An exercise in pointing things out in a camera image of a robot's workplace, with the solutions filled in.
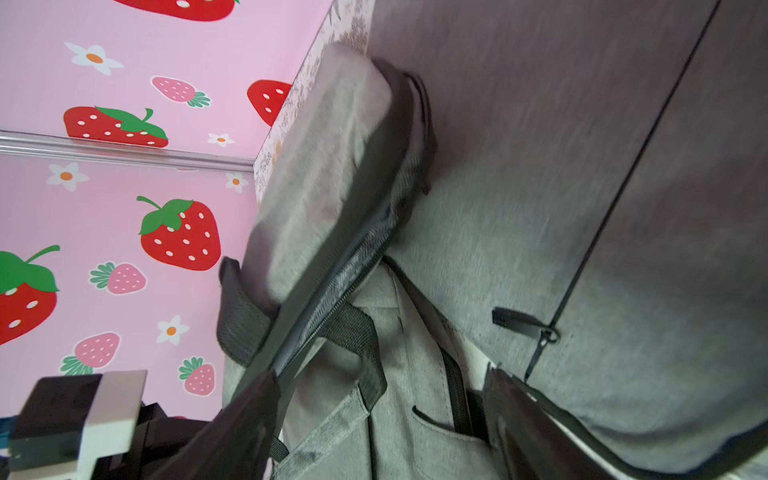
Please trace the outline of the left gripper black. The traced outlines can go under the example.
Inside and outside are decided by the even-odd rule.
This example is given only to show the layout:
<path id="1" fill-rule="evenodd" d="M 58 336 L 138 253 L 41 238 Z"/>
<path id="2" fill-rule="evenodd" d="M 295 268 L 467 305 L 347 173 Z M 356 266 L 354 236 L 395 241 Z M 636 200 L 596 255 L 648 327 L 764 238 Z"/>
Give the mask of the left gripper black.
<path id="1" fill-rule="evenodd" d="M 158 403 L 142 404 L 129 450 L 100 458 L 92 479 L 149 479 L 207 425 L 204 420 L 168 416 Z"/>

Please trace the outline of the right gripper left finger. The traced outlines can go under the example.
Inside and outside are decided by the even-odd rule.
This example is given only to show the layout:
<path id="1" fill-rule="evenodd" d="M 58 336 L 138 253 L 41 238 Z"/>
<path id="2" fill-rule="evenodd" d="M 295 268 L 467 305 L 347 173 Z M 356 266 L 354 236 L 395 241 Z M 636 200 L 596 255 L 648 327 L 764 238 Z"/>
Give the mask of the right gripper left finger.
<path id="1" fill-rule="evenodd" d="M 275 436 L 280 396 L 275 372 L 262 373 L 151 477 L 261 479 Z"/>

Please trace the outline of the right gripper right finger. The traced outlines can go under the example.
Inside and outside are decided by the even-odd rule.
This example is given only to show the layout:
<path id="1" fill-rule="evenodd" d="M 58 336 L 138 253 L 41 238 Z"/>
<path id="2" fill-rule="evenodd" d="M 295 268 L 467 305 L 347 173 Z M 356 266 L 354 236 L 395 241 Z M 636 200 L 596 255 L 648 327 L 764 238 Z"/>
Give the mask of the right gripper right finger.
<path id="1" fill-rule="evenodd" d="M 522 383 L 490 368 L 482 390 L 488 441 L 504 479 L 609 479 L 611 475 L 578 447 Z"/>

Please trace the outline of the grey laptop bag with handles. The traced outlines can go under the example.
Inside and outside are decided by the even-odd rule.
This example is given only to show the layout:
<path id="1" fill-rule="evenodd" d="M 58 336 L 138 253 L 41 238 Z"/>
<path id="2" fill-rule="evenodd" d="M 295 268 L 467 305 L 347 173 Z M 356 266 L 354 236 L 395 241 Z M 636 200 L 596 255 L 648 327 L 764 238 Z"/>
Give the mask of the grey laptop bag with handles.
<path id="1" fill-rule="evenodd" d="M 225 400 L 297 363 L 408 221 L 435 147 L 419 76 L 340 43 L 324 50 L 244 257 L 220 263 Z"/>

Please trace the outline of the large grey backpack bag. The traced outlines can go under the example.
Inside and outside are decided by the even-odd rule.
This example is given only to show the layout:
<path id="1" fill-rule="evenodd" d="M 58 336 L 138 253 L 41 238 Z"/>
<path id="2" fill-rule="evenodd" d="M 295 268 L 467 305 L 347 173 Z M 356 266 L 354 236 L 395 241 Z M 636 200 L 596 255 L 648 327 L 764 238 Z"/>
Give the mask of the large grey backpack bag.
<path id="1" fill-rule="evenodd" d="M 420 292 L 377 265 L 284 386 L 274 479 L 500 479 L 480 396 Z"/>

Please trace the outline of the grey laptop sleeve at back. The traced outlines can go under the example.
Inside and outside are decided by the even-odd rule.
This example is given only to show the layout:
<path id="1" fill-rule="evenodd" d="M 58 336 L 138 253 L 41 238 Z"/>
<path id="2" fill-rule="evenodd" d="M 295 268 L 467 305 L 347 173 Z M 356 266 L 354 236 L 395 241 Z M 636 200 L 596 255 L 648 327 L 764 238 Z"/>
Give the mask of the grey laptop sleeve at back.
<path id="1" fill-rule="evenodd" d="M 380 1 L 431 192 L 390 251 L 480 396 L 517 378 L 610 478 L 767 470 L 767 5 Z"/>

